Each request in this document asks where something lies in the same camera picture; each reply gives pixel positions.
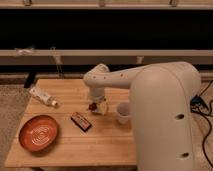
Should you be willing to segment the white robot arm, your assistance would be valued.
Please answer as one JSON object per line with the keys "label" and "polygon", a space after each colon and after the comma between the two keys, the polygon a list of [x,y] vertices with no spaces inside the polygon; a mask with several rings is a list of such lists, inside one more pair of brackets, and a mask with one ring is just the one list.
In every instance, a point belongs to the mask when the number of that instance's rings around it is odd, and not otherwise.
{"label": "white robot arm", "polygon": [[195,171],[190,101],[201,76],[192,64],[158,63],[114,72],[99,64],[83,81],[92,101],[102,100],[106,87],[129,91],[138,171]]}

